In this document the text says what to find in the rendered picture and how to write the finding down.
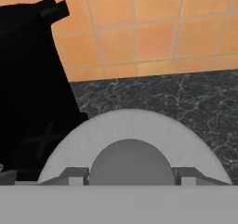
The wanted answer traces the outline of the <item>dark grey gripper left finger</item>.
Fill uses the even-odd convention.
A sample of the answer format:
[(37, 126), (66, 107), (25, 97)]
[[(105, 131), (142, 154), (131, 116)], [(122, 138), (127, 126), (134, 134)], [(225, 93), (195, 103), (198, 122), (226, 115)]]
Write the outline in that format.
[(88, 185), (88, 167), (67, 167), (55, 178), (40, 182), (41, 186), (84, 186)]

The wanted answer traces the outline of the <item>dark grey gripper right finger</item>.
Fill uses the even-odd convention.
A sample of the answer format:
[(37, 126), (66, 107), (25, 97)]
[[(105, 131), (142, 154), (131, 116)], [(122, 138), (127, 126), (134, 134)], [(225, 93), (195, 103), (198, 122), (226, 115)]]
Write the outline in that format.
[(206, 177), (194, 167), (173, 167), (172, 170), (176, 184), (180, 186), (228, 185), (228, 182)]

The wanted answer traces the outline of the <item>black blender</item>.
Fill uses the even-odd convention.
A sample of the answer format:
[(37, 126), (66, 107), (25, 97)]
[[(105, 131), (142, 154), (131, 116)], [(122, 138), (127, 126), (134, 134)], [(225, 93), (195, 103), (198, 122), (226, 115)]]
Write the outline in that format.
[(0, 185), (38, 180), (58, 144), (88, 119), (51, 30), (69, 15), (65, 1), (0, 6)]

